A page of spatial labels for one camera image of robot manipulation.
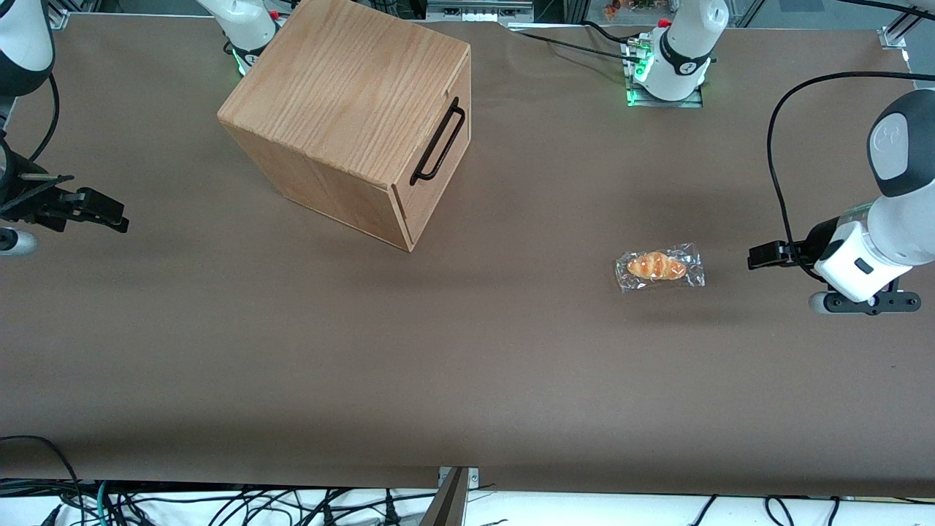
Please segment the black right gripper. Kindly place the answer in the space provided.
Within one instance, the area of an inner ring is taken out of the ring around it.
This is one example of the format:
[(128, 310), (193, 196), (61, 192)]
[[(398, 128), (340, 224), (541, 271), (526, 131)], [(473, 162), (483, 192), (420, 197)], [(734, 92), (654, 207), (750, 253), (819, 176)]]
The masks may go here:
[(60, 184), (71, 182), (74, 175), (45, 173), (23, 173), (16, 175), (7, 186), (7, 195), (2, 200), (1, 216), (7, 222), (26, 220), (26, 216), (38, 216), (38, 224), (59, 233), (66, 230), (70, 219), (75, 222), (102, 224), (127, 233), (129, 220), (124, 216), (126, 206), (120, 201), (91, 188), (80, 188), (73, 196), (73, 213), (54, 210), (63, 203), (67, 192)]

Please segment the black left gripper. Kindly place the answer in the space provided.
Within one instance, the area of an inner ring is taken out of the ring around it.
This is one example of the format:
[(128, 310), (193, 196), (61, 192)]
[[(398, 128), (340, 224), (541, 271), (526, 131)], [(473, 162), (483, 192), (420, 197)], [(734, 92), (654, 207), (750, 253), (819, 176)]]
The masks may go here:
[(788, 242), (768, 242), (752, 247), (748, 252), (748, 269), (763, 267), (797, 267), (808, 275), (816, 275), (814, 266), (831, 244), (839, 223), (839, 217), (815, 224), (804, 240), (798, 242), (798, 257), (795, 246)]

